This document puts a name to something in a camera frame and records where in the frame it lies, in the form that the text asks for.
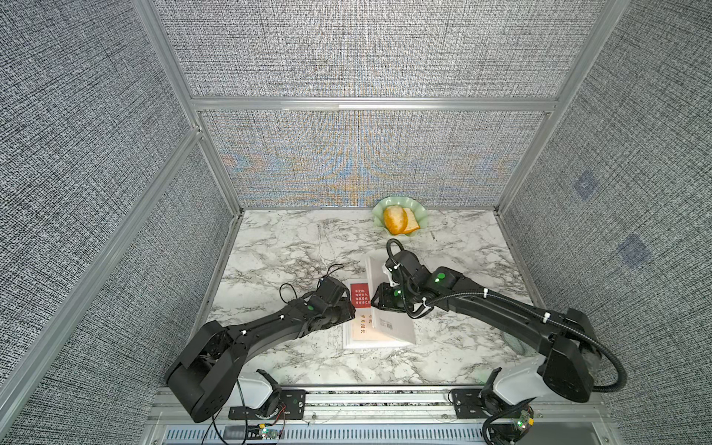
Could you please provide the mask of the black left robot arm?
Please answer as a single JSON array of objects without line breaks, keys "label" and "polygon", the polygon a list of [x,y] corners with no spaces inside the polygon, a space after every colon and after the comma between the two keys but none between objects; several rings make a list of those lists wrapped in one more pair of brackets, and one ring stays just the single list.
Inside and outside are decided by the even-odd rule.
[{"label": "black left robot arm", "polygon": [[244,365],[275,346],[327,330],[355,318],[346,285],[323,277],[317,287],[276,313],[246,324],[204,324],[168,369],[166,384],[191,419],[212,419],[224,406],[239,404],[270,418],[278,410],[281,387],[267,372],[244,378]]}]

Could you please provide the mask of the white photo album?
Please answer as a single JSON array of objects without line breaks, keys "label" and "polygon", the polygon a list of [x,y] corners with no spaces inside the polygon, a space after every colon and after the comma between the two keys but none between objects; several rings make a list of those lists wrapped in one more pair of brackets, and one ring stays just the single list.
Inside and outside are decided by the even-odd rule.
[{"label": "white photo album", "polygon": [[[384,263],[387,261],[387,254],[376,251],[369,252],[363,257],[365,266],[365,277],[349,280],[347,286],[350,290],[350,283],[367,283],[371,298],[373,298],[376,288],[381,283],[389,283],[389,278],[384,272]],[[400,348],[413,346],[416,343],[415,327],[413,320],[405,313],[393,313],[392,311],[380,311],[369,308],[373,314],[373,326],[375,333],[374,341],[358,341],[352,334],[355,326],[356,315],[353,320],[344,324],[342,344],[345,350],[363,350],[379,348]]]}]

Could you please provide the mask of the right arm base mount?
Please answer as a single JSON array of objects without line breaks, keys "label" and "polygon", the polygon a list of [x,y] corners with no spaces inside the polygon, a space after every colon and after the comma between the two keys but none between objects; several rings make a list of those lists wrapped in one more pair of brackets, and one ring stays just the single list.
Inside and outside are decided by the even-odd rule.
[{"label": "right arm base mount", "polygon": [[532,399],[511,405],[494,392],[495,380],[502,367],[495,368],[479,389],[452,389],[447,400],[458,419],[483,419],[482,439],[486,444],[517,444],[534,422]]}]

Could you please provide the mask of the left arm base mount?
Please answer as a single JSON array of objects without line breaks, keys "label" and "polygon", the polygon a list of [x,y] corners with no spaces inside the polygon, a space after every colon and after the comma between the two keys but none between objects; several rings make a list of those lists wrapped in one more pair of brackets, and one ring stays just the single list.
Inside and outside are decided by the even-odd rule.
[{"label": "left arm base mount", "polygon": [[258,369],[238,377],[225,406],[230,420],[302,420],[306,407],[303,389],[284,389],[266,371]]}]

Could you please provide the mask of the pink card red characters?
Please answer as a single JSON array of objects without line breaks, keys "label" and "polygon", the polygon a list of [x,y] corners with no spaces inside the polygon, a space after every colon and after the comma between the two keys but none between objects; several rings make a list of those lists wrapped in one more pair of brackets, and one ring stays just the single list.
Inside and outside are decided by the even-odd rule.
[{"label": "pink card red characters", "polygon": [[375,333],[373,326],[373,314],[370,309],[359,309],[354,321],[352,334],[358,341],[374,341]]}]

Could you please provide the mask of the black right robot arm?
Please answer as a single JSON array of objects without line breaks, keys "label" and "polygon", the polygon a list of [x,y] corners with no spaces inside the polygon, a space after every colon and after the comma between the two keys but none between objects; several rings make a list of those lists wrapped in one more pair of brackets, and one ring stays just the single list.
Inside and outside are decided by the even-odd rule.
[{"label": "black right robot arm", "polygon": [[404,266],[388,270],[389,281],[378,285],[371,304],[381,311],[420,319],[435,309],[480,320],[522,341],[539,354],[524,370],[499,371],[491,383],[502,402],[555,394],[571,402],[587,402],[594,392],[624,389],[628,373],[619,358],[596,337],[588,317],[576,310],[546,311],[491,291],[446,267],[430,272]]}]

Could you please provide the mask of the small red card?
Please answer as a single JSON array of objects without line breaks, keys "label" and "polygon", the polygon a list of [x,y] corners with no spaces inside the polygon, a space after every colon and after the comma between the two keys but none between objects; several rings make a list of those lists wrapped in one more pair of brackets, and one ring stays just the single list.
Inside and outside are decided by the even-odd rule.
[{"label": "small red card", "polygon": [[356,309],[371,307],[371,294],[367,283],[350,283],[350,300]]}]

